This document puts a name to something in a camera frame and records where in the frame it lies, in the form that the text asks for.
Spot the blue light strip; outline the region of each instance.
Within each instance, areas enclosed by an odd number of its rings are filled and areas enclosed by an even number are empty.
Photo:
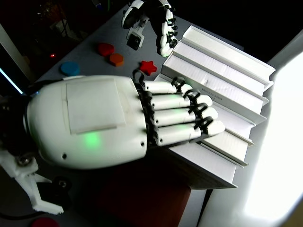
[[[15,89],[20,93],[23,94],[23,92],[17,87],[17,85],[6,75],[6,73],[0,68],[0,73],[3,74],[3,76],[12,84],[12,86],[15,87]]]

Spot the blue round block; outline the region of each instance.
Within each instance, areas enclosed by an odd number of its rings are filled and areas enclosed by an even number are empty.
[[[75,62],[68,61],[60,66],[60,70],[66,76],[77,76],[80,74],[79,65]]]

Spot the white robotic hand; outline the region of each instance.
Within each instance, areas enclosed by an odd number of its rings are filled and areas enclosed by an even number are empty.
[[[122,28],[129,29],[127,45],[134,50],[142,46],[144,36],[142,31],[148,20],[157,35],[157,53],[163,57],[171,54],[177,45],[178,33],[175,31],[176,19],[173,16],[174,8],[166,0],[135,0],[132,2],[122,18]]]

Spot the orange hexagon block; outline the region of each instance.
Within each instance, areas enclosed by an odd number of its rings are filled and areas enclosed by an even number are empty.
[[[124,57],[123,55],[119,54],[119,53],[114,53],[112,55],[109,56],[109,62],[118,67],[124,64]]]

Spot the red star-shaped block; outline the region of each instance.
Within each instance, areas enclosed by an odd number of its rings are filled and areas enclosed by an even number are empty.
[[[142,61],[140,70],[150,76],[152,72],[157,71],[157,67],[153,65],[153,61]]]

